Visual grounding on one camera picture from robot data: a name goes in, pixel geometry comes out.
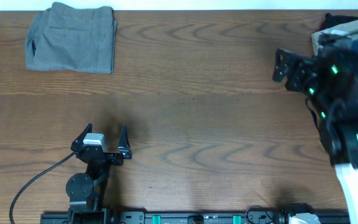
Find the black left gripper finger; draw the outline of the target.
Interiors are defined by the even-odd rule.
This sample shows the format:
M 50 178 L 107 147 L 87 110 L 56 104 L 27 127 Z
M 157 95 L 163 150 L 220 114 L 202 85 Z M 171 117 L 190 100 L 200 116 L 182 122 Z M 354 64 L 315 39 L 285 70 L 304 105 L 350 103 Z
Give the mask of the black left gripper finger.
M 131 147 L 128 140 L 126 125 L 122 127 L 121 135 L 119 138 L 118 149 L 120 150 L 121 154 L 131 154 Z
M 92 133 L 92 124 L 89 123 L 85 129 L 81 132 L 81 134 L 72 142 L 72 147 L 80 147 L 83 145 L 83 141 L 88 133 Z

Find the grey shorts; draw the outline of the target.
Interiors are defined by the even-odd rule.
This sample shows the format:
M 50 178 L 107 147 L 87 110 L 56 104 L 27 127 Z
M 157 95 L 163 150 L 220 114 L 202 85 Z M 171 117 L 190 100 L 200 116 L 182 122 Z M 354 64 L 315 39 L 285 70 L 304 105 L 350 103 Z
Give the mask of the grey shorts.
M 75 9 L 54 2 L 36 13 L 25 38 L 25 65 L 42 72 L 114 71 L 117 20 L 110 6 Z

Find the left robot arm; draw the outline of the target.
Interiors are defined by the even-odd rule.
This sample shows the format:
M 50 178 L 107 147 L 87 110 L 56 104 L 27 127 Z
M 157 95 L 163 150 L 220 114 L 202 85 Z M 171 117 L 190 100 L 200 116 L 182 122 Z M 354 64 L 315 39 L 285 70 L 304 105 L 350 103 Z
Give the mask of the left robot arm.
M 69 224 L 107 224 L 114 221 L 110 209 L 103 208 L 103 199 L 111 166 L 121 166 L 125 160 L 132 158 L 126 125 L 122 127 L 117 148 L 119 152 L 108 152 L 104 135 L 93 133 L 92 124 L 88 124 L 72 142 L 71 150 L 87 167 L 85 172 L 71 176 L 66 184 L 70 199 Z

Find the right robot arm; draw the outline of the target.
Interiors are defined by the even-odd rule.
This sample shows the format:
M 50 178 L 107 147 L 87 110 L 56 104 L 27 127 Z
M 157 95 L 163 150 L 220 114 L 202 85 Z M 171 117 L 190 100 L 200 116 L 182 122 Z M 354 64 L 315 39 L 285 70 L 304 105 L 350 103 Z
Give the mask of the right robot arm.
M 277 49 L 272 79 L 286 80 L 286 90 L 306 96 L 345 196 L 349 221 L 358 223 L 358 52 L 332 49 L 303 57 Z

